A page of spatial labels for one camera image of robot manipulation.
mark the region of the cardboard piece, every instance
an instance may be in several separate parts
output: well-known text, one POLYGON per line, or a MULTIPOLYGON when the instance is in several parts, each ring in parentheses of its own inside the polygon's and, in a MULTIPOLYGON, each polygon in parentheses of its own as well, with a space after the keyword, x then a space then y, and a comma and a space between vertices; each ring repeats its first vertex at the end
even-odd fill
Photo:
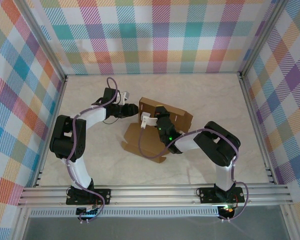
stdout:
MULTIPOLYGON (((184 133, 189 131, 193 118, 190 113, 180 108, 142 97, 139 101, 139 120, 136 123, 131 123, 123 136, 125 141, 121 142, 121 146, 124 150, 142 156, 138 147, 139 137, 142 130, 141 114, 143 112, 147 112, 150 113, 150 117, 153 118, 155 116, 155 109, 157 105, 164 106, 167 111, 170 112, 171 122, 178 131, 182 131, 184 133)), ((160 141, 157 128, 149 125, 147 125, 143 130, 140 146, 143 154, 146 156, 158 155, 165 148, 165 145, 160 141)), ((166 151, 162 156, 151 160, 156 163, 162 163, 164 160, 166 160, 164 155, 167 155, 168 153, 169 151, 166 151)))

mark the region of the plaid backdrop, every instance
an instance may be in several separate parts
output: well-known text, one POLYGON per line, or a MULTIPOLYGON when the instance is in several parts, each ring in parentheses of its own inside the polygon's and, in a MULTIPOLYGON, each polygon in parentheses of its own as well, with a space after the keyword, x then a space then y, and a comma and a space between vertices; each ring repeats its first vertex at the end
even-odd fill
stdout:
POLYGON ((300 0, 288 2, 247 76, 275 173, 300 219, 300 0))
POLYGON ((61 80, 12 0, 0 0, 0 240, 29 187, 61 80))
POLYGON ((237 72, 270 1, 27 0, 65 72, 83 75, 237 72))

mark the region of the white marble floor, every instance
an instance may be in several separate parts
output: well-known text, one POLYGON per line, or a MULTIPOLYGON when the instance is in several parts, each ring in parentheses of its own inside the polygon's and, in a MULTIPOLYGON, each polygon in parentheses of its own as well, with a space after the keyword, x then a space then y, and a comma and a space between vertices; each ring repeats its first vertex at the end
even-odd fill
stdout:
MULTIPOLYGON (((235 74, 143 74, 112 76, 120 91, 128 91, 128 102, 139 104, 141 97, 156 99, 193 115, 190 130, 215 121, 241 141, 235 179, 246 183, 266 183, 264 162, 250 121, 245 100, 235 74)), ((70 76, 60 113, 73 115, 102 97, 107 76, 70 76)), ((123 135, 137 116, 119 119, 112 125, 102 122, 86 136, 84 161, 96 185, 199 184, 214 183, 214 164, 200 150, 180 155, 168 154, 156 163, 121 148, 123 135)), ((49 152, 42 186, 70 185, 66 166, 49 152)))

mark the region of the vent grille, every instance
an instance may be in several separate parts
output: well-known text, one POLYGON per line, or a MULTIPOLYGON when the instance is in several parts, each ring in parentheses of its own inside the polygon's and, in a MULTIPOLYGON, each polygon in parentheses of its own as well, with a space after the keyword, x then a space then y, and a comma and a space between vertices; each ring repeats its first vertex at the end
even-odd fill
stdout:
MULTIPOLYGON (((99 217, 215 217, 218 215, 217 206, 196 206, 196 207, 107 207, 99 217)), ((45 209, 34 208, 31 211, 31 218, 60 218, 76 217, 75 208, 45 209)))

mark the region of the enclosure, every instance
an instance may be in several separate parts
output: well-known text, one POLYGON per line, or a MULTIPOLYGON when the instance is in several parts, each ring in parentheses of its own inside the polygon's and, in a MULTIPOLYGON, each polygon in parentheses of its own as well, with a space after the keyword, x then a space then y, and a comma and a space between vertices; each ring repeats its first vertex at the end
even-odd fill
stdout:
POLYGON ((78 236, 300 239, 300 0, 0 1, 0 239, 78 236), (190 131, 214 121, 238 137, 242 215, 221 221, 201 203, 217 175, 200 148, 151 161, 122 148, 140 116, 111 116, 87 129, 84 152, 110 204, 80 225, 49 144, 57 117, 89 108, 107 77, 127 103, 156 100, 193 115, 190 131))

